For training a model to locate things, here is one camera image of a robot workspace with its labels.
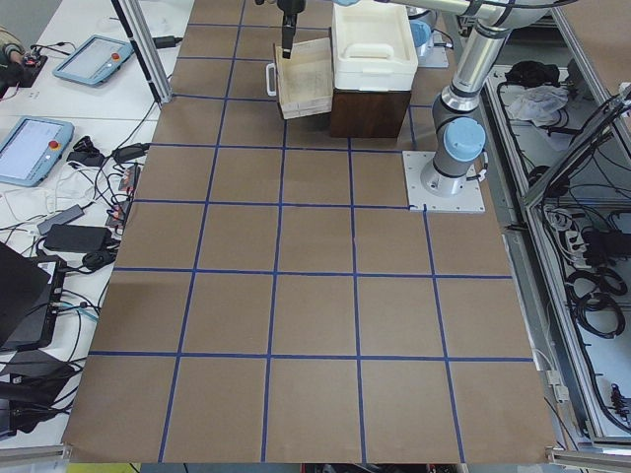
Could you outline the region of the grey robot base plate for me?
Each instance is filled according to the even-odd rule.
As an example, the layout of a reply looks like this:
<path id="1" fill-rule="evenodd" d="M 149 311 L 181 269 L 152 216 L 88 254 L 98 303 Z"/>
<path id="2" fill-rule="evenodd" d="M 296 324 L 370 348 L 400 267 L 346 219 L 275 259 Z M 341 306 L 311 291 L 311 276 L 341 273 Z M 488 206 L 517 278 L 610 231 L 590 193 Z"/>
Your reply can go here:
<path id="1" fill-rule="evenodd" d="M 434 167 L 434 152 L 402 153 L 408 209 L 412 212 L 483 214 L 485 205 L 478 173 L 446 177 Z"/>

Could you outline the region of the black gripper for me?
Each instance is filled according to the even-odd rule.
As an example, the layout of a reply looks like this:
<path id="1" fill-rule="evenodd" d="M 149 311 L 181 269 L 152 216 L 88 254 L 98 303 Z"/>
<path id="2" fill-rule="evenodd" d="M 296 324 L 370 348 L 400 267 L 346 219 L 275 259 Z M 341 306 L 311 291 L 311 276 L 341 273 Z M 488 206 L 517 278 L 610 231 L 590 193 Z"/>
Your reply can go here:
<path id="1" fill-rule="evenodd" d="M 282 51 L 291 52 L 297 29 L 298 15 L 305 11 L 305 0 L 277 0 L 278 8 L 283 12 L 282 20 Z"/>

